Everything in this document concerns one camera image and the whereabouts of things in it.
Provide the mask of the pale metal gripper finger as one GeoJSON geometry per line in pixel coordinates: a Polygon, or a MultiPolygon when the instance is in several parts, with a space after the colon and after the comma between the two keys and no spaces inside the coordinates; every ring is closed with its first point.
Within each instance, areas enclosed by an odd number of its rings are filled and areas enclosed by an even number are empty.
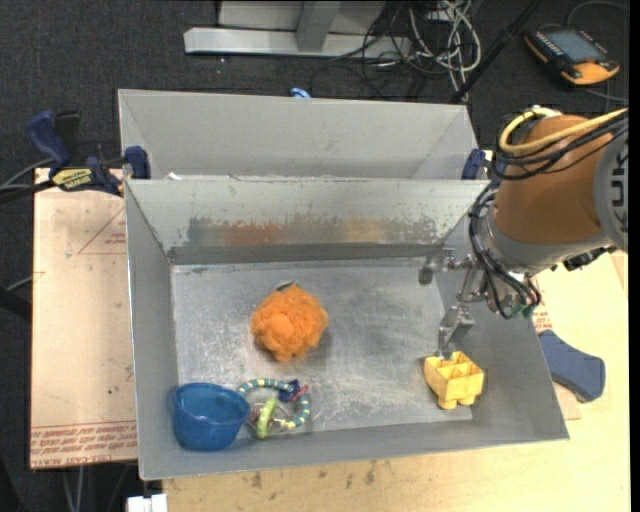
{"type": "Polygon", "coordinates": [[[438,273],[449,272],[455,267],[455,256],[453,251],[435,251],[429,253],[423,266],[418,271],[418,282],[427,286],[433,282],[434,276],[438,273]]]}
{"type": "Polygon", "coordinates": [[[450,345],[463,339],[474,325],[475,320],[467,306],[451,306],[442,318],[438,329],[439,358],[450,359],[452,354],[450,345]]]}

